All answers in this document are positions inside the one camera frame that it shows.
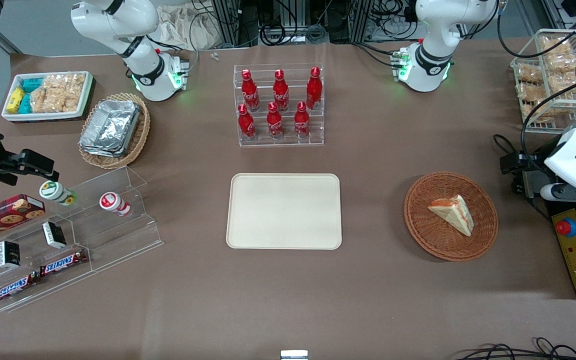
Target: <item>table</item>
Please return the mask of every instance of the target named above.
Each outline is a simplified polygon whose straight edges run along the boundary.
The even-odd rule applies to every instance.
[[[512,193],[491,139],[519,138],[510,57],[490,39],[464,41],[454,60],[439,89],[416,93],[350,45],[220,50],[218,62],[201,53],[187,91],[147,103],[152,128],[132,164],[166,244],[0,314],[0,359],[253,360],[307,349],[313,360],[448,360],[489,343],[533,349],[539,336],[576,348],[576,300],[551,224]],[[93,103],[135,92],[118,56],[12,61],[13,75],[90,71]],[[325,63],[326,145],[241,149],[233,65],[290,62]],[[78,153],[81,126],[0,118],[6,148],[51,157],[66,186],[103,173]],[[499,233],[482,258],[445,262],[409,235],[404,196],[434,171],[468,176],[494,202]],[[341,247],[229,248],[237,173],[336,174]],[[0,184],[0,198],[34,194],[41,181]]]

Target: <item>aluminum foil container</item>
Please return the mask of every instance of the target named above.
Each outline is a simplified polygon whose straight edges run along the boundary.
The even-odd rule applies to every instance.
[[[94,110],[78,145],[89,154],[123,157],[128,152],[139,112],[139,105],[132,101],[102,101]]]

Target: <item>wicker basket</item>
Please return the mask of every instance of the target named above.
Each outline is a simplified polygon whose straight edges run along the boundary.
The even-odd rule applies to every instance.
[[[457,194],[470,210],[474,222],[471,236],[428,209],[432,201]],[[412,237],[423,249],[450,262],[484,255],[495,242],[499,228],[497,210],[486,191],[470,178],[448,171],[429,173],[414,182],[406,194],[404,217]]]
[[[138,104],[141,107],[141,111],[139,112],[139,118],[137,119],[138,123],[132,133],[132,138],[130,139],[130,145],[128,146],[128,152],[126,155],[122,157],[109,157],[109,156],[100,156],[100,155],[93,155],[91,153],[87,153],[82,148],[79,148],[79,152],[81,153],[82,157],[86,162],[93,166],[98,166],[103,169],[118,169],[123,166],[127,166],[128,164],[132,163],[137,159],[139,153],[142,152],[144,149],[144,145],[146,144],[146,138],[148,137],[148,131],[151,129],[151,116],[148,114],[148,109],[146,108],[146,104],[144,101],[139,98],[139,96],[133,95],[132,93],[118,93],[116,95],[110,95],[105,98],[105,100],[119,100],[119,101],[132,101]],[[81,134],[86,131],[86,127],[90,123],[90,119],[92,118],[92,114],[98,108],[101,101],[94,106],[94,108],[89,112],[86,121],[81,129]]]

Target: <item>sandwich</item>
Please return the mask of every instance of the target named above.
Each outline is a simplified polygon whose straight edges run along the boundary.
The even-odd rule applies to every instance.
[[[466,201],[460,194],[451,198],[439,198],[430,203],[428,209],[448,222],[462,234],[470,237],[474,223]]]

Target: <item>red bottle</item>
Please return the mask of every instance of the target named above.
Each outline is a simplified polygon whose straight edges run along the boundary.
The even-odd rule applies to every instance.
[[[320,75],[322,69],[314,66],[310,69],[310,79],[306,85],[306,105],[308,109],[318,110],[322,107],[322,90],[324,88]]]
[[[284,71],[282,69],[274,71],[272,93],[274,94],[274,102],[277,104],[277,109],[280,112],[288,110],[288,84],[286,84]]]
[[[251,112],[256,112],[259,110],[259,91],[257,90],[257,84],[253,81],[250,70],[248,69],[241,71],[241,78],[244,80],[241,85],[244,101]]]
[[[245,141],[255,141],[257,139],[257,132],[255,131],[255,124],[252,115],[249,114],[246,104],[240,104],[238,107],[239,112],[239,129],[244,135]]]
[[[268,121],[268,130],[270,130],[270,137],[276,141],[284,137],[284,127],[282,126],[282,114],[278,111],[277,104],[270,101],[268,104],[268,116],[265,118]]]
[[[299,101],[297,103],[297,112],[294,114],[294,132],[299,140],[308,139],[310,135],[309,125],[311,116],[306,112],[306,103]]]

